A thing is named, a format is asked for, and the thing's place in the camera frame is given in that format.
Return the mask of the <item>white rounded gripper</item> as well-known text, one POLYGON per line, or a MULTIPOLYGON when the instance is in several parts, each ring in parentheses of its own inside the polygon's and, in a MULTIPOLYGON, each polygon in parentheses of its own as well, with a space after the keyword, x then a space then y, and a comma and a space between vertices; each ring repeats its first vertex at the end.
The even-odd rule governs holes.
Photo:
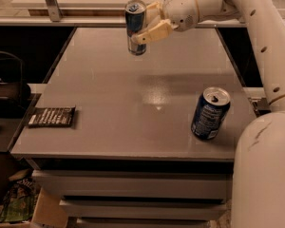
POLYGON ((168 37, 173 30, 186 31, 194 28, 199 20, 197 0, 165 0, 163 11, 162 2, 153 2, 146 7, 147 28, 134 33, 131 41, 138 45, 159 41, 168 37))

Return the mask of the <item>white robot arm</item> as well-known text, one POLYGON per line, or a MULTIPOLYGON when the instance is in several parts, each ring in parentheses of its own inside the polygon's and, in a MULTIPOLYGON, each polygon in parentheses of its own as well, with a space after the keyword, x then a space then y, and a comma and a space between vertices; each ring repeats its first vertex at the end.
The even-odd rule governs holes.
POLYGON ((241 133, 234 158, 231 228, 285 228, 285 21, 272 0, 164 0, 146 7, 132 40, 148 44, 172 31, 241 17, 266 99, 266 112, 241 133))

